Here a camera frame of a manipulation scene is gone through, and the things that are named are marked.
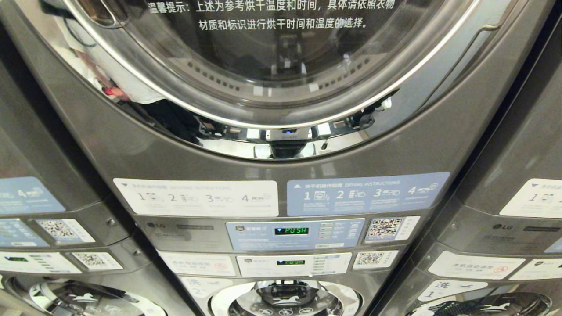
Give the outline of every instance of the dryer door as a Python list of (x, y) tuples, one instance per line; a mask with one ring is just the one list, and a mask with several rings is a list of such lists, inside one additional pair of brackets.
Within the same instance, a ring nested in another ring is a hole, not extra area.
[(37, 283), (31, 301), (49, 315), (166, 316), (149, 299), (115, 288), (72, 280)]
[(226, 288), (211, 299), (216, 316), (353, 316), (361, 307), (353, 289), (310, 280), (260, 281)]
[[(67, 20), (81, 51), (95, 51), (97, 42), (146, 84), (131, 87), (116, 68), (104, 68), (130, 87), (131, 100), (153, 102), (146, 97), (153, 91), (220, 123), (294, 128), (372, 104), (435, 53), (479, 1), (64, 2), (94, 40)], [(95, 53), (91, 61), (105, 64)]]

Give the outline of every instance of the silver appliance body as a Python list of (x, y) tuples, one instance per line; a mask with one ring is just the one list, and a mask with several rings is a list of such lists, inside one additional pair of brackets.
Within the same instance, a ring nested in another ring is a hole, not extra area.
[[(4, 1), (0, 12), (201, 312), (365, 314), (553, 1), (226, 3)], [(254, 26), (250, 11), (267, 17)]]
[(558, 3), (508, 112), (374, 315), (561, 314), (561, 13)]

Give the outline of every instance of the drying instructions sticker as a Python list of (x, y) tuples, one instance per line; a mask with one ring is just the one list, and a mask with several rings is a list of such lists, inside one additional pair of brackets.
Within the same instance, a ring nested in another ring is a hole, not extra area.
[(465, 256), (444, 251), (428, 271), (441, 277), (501, 280), (524, 261), (523, 258)]
[(123, 266), (107, 252), (73, 252), (72, 255), (90, 271), (123, 269)]
[(166, 265), (175, 273), (234, 277), (234, 265), (229, 256), (189, 254), (185, 252), (158, 252)]
[(289, 216), (385, 213), (430, 207), (448, 172), (389, 177), (290, 180)]
[(364, 251), (357, 254), (353, 270), (388, 268), (398, 255), (398, 250)]
[(0, 219), (0, 247), (47, 247), (41, 237), (19, 219)]
[(444, 279), (435, 280), (425, 289), (425, 291), (423, 291), (423, 293), (420, 294), (420, 296), (418, 296), (418, 300), (422, 302), (429, 302), (446, 296), (480, 290), (481, 288), (485, 288), (487, 286), (488, 283), (486, 282)]
[(540, 280), (556, 278), (562, 278), (562, 258), (533, 259), (509, 279)]
[(0, 252), (0, 270), (25, 273), (82, 273), (58, 252)]
[(0, 179), (0, 215), (64, 212), (36, 177)]
[(562, 218), (562, 180), (527, 181), (500, 211), (500, 215)]
[(237, 256), (243, 277), (289, 277), (347, 272), (351, 252), (322, 255)]
[(142, 215), (275, 217), (277, 182), (142, 180), (113, 182), (133, 211)]
[(407, 240), (419, 220), (419, 216), (374, 218), (367, 229), (365, 242)]
[(231, 286), (230, 279), (182, 277), (183, 285), (193, 297), (204, 299), (218, 290)]
[(75, 219), (38, 219), (36, 222), (56, 241), (68, 243), (96, 242), (92, 235)]

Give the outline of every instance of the stacked washer dryer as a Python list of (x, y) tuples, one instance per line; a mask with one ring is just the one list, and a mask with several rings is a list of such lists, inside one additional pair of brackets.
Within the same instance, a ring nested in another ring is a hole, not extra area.
[(4, 29), (0, 46), (4, 291), (48, 315), (192, 314)]
[(561, 4), (510, 110), (373, 315), (562, 315)]
[(450, 186), (553, 3), (0, 7), (204, 315), (352, 316)]

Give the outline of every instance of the metallic gray panel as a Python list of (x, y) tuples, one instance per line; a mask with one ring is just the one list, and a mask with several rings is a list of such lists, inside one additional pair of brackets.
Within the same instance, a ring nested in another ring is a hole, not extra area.
[(482, 254), (542, 254), (562, 237), (562, 222), (490, 215), (453, 198), (432, 225), (439, 242)]
[[(362, 216), (366, 218), (366, 223), (370, 223), (372, 218), (385, 218), (397, 216), (412, 216), (419, 215), (418, 211), (409, 211), (401, 213), (389, 214), (372, 214), (369, 216)], [(331, 216), (329, 219), (345, 219), (348, 217)], [(239, 222), (240, 220), (225, 220), (225, 219), (209, 219), (209, 218), (175, 218), (170, 216), (134, 216), (135, 221), (138, 223), (139, 228), (143, 229), (147, 237), (154, 244), (155, 248), (166, 251), (193, 251), (200, 252), (201, 250), (210, 252), (237, 252), (233, 251), (230, 243), (230, 238), (226, 230), (227, 222)], [(244, 222), (281, 222), (284, 220), (299, 221), (299, 220), (318, 220), (319, 218), (263, 218), (263, 219), (247, 219)], [(416, 228), (411, 234), (411, 240), (421, 229), (425, 221), (425, 215), (418, 221)], [(357, 245), (358, 249), (369, 249), (373, 246), (390, 246), (390, 245), (403, 245), (408, 243), (407, 240), (403, 241), (382, 241), (373, 243), (362, 242), (366, 229), (363, 228), (360, 232), (360, 242)]]
[[(19, 57), (13, 56), (15, 52), (5, 46), (4, 40), (2, 43), (0, 178), (36, 177), (66, 210), (98, 202), (108, 190), (79, 154), (72, 136), (57, 125), (60, 120), (49, 110), (49, 102), (25, 64), (14, 64)], [(25, 86), (14, 80), (25, 82)]]
[(498, 214), (531, 178), (562, 179), (562, 28), (558, 25), (523, 90), (458, 195)]

